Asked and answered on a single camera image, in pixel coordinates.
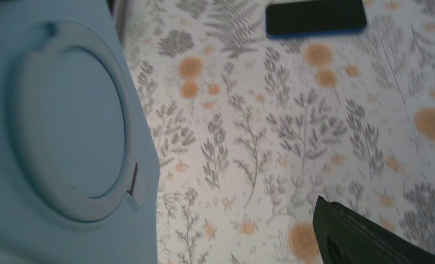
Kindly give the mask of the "black phone light-blue case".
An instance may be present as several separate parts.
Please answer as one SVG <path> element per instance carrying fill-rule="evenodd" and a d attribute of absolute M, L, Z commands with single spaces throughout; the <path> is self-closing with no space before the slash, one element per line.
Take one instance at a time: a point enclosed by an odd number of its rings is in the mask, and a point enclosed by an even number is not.
<path fill-rule="evenodd" d="M 0 263 L 156 263 L 129 1 L 0 1 Z"/>

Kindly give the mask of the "blue phone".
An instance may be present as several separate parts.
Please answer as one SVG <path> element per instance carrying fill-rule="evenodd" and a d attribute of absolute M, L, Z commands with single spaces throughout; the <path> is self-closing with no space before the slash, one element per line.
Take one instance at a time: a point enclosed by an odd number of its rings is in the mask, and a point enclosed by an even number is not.
<path fill-rule="evenodd" d="M 362 1 L 301 1 L 270 4 L 265 10 L 266 35 L 291 39 L 352 34 L 367 27 Z"/>

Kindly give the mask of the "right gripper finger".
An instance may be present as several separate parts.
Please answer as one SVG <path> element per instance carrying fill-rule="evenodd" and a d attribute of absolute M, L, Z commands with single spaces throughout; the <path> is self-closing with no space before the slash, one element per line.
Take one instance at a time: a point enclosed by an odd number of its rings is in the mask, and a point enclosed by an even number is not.
<path fill-rule="evenodd" d="M 312 225 L 324 263 L 435 263 L 434 254 L 322 196 Z"/>

